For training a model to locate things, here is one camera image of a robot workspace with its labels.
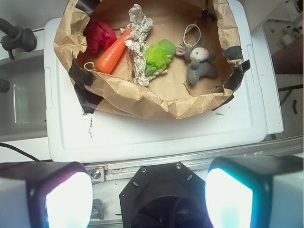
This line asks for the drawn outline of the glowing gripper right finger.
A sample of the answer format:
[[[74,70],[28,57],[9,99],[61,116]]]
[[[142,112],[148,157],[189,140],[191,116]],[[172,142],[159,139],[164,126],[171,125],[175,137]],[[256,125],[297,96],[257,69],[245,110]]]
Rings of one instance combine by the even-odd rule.
[[[217,157],[206,177],[205,200],[216,228],[302,228],[304,160]]]

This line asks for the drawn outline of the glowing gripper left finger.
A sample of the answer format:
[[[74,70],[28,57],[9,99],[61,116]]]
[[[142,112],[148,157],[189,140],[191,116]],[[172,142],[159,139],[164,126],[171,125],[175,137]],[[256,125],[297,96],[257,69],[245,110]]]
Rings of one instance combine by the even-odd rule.
[[[0,165],[2,228],[86,228],[92,206],[92,180],[78,162]]]

